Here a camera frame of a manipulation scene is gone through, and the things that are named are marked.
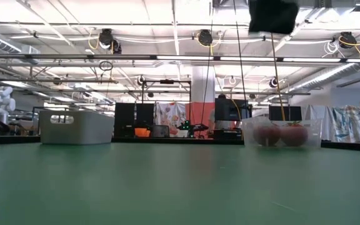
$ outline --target green object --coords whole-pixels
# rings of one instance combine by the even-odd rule
[[[360,152],[0,145],[7,224],[360,225]]]

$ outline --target table surface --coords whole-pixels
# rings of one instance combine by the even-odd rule
[[[360,225],[360,152],[0,145],[2,224]]]

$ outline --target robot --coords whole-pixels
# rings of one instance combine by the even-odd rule
[[[0,87],[0,121],[8,123],[9,112],[16,108],[15,99],[11,98],[13,89],[11,87]]]

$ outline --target clear plastic container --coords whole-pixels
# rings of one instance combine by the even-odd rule
[[[246,146],[314,147],[321,146],[322,120],[270,121],[258,116],[242,120]]]

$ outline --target white pillar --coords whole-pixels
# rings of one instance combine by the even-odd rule
[[[213,67],[209,67],[209,71],[207,66],[193,67],[191,77],[191,102],[203,103],[204,96],[206,96],[205,103],[214,103],[215,84],[216,79]]]

